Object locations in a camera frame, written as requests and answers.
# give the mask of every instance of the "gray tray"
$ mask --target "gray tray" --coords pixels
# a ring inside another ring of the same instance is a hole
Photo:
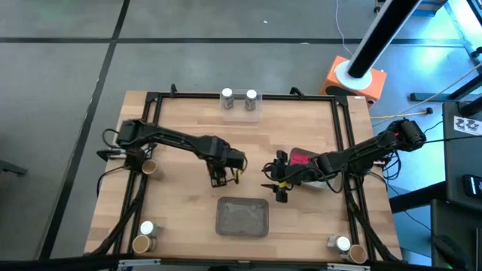
[[[269,231],[268,201],[223,196],[218,200],[216,233],[265,237]]]

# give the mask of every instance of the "sticker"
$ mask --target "sticker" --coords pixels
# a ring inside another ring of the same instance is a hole
[[[465,117],[453,116],[453,129],[474,136],[482,135],[482,122]]]

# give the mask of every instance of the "gray floor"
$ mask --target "gray floor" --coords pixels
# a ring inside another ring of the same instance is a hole
[[[109,38],[121,5],[121,0],[2,1],[0,37]],[[453,7],[455,11],[465,8]],[[138,0],[130,3],[120,36],[339,38],[334,9],[334,0]],[[340,26],[346,38],[363,36],[374,19],[372,10],[373,1],[340,0]],[[442,8],[433,18],[410,18],[397,38],[459,36]],[[29,169],[24,178],[0,174],[0,260],[36,257],[107,47],[0,43],[0,159]],[[348,48],[354,51],[356,44]],[[127,90],[166,91],[175,83],[179,91],[217,91],[230,86],[287,93],[297,86],[306,94],[317,94],[336,55],[349,56],[340,44],[119,44],[53,257],[83,252],[96,204],[96,180],[105,168],[95,152],[104,148],[100,134],[116,124]],[[388,78],[382,99],[371,114],[397,113],[411,105],[408,93],[438,92],[472,67],[460,46],[391,45],[375,64],[388,72]],[[430,106],[434,114],[413,118],[423,129],[441,120],[438,105]],[[375,131],[384,125],[376,126]],[[441,126],[428,137],[441,138]],[[436,158],[427,160],[429,154]],[[427,145],[401,155],[401,175],[391,183],[400,193],[444,180],[442,145]],[[429,225],[426,208],[411,212]],[[402,247],[429,256],[426,229],[403,213],[395,216],[395,225],[404,240]]]

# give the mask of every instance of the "wooden table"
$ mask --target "wooden table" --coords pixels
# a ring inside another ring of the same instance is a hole
[[[122,120],[142,116],[145,97],[146,92],[127,92],[118,125]],[[353,96],[348,100],[355,141],[369,139],[373,132],[365,100]],[[204,161],[190,152],[158,145],[153,159],[162,166],[165,178],[148,181],[141,221],[154,221],[163,229],[157,237],[157,249],[142,256],[341,262],[326,245],[329,236],[349,236],[343,193],[296,187],[288,194],[288,203],[282,204],[275,201],[270,190],[260,187],[271,182],[261,168],[275,158],[278,149],[288,153],[295,147],[318,153],[336,150],[330,103],[265,100],[259,123],[224,123],[218,107],[217,99],[163,99],[159,125],[195,136],[207,134],[225,139],[246,153],[247,170],[238,185],[211,188]],[[346,148],[341,108],[339,115]],[[122,163],[111,160],[106,170]],[[104,177],[85,251],[97,248],[117,223],[128,175],[128,171],[119,171]],[[385,184],[366,176],[364,187],[372,227],[390,251],[401,257]],[[216,205],[221,196],[266,199],[270,207],[269,234],[260,239],[216,234]],[[364,245],[361,226],[358,232]],[[121,251],[127,249],[129,233],[128,224]]]

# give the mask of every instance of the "orange base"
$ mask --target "orange base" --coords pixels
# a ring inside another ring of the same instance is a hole
[[[326,75],[325,82],[322,85],[322,95],[333,95],[333,93],[330,92],[330,90],[327,89],[329,87],[341,87],[345,90],[348,90],[345,88],[337,79],[337,76],[335,75],[335,70],[337,66],[344,62],[347,61],[348,59],[337,56],[333,64],[331,65],[330,71]],[[382,90],[383,90],[383,85],[385,84],[385,79],[386,79],[386,73],[376,70],[376,69],[371,69],[371,84],[364,90],[348,90],[351,93],[354,93],[357,96],[365,96],[367,99],[367,104],[368,107],[370,108],[375,102],[377,102],[380,97],[382,96]]]

